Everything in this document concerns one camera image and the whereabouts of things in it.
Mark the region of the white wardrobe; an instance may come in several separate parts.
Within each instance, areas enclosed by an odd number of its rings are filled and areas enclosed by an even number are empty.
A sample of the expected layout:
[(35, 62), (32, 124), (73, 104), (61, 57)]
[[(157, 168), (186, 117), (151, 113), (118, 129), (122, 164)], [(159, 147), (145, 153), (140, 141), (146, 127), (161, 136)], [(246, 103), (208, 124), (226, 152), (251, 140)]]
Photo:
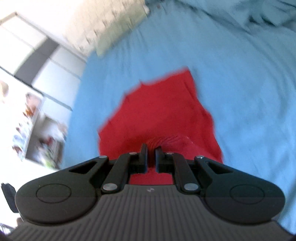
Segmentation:
[(1, 19), (1, 70), (69, 110), (85, 64), (17, 13)]

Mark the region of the white shelf unit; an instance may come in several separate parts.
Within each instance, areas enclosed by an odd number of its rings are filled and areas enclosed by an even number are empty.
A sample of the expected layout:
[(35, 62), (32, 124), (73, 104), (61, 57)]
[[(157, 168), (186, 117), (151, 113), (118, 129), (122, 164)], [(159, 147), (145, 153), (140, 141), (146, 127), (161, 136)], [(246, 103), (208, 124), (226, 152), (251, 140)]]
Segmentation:
[(66, 108), (1, 70), (2, 153), (60, 169), (68, 114)]

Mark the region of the green pillow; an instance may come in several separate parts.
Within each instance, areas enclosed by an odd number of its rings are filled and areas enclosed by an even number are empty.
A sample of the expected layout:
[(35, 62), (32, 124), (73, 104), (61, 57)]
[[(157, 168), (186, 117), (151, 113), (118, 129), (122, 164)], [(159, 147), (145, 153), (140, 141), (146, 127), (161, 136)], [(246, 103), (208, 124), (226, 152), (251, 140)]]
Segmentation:
[(149, 7), (144, 3), (132, 4), (125, 12), (113, 20), (100, 35), (95, 44), (97, 56), (103, 56), (128, 32), (131, 32), (149, 15)]

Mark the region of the red knit sweater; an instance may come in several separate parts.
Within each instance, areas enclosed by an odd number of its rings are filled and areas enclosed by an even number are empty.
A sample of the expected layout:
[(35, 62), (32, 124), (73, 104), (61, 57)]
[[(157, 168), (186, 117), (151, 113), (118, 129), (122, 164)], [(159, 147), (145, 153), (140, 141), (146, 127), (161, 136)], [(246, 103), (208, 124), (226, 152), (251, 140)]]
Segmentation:
[(98, 130), (98, 135), (100, 154), (111, 159), (137, 152), (143, 144), (147, 145), (147, 173), (131, 175), (131, 185), (172, 184), (171, 174), (156, 170), (156, 147), (164, 152), (179, 153), (189, 160), (202, 155), (222, 162), (211, 114), (198, 101), (188, 68), (138, 85), (124, 97)]

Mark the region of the blue bed sheet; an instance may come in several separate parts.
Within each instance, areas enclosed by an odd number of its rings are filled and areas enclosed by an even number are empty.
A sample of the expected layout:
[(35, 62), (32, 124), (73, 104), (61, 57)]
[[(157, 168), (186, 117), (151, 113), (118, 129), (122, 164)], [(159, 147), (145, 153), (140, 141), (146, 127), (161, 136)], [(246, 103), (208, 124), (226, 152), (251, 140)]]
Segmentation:
[(148, 4), (145, 21), (88, 58), (63, 168), (98, 155), (97, 129), (129, 90), (188, 67), (225, 163), (278, 185), (286, 197), (278, 220), (295, 232), (295, 22), (247, 31), (181, 1)]

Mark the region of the rolled blue duvet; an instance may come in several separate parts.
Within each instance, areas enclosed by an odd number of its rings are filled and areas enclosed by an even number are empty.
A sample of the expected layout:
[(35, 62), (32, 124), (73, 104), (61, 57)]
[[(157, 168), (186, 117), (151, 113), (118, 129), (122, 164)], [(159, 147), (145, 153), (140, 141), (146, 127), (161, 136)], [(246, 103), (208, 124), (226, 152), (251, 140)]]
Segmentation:
[(295, 22), (295, 1), (181, 1), (217, 21), (243, 30), (255, 25), (284, 27)]

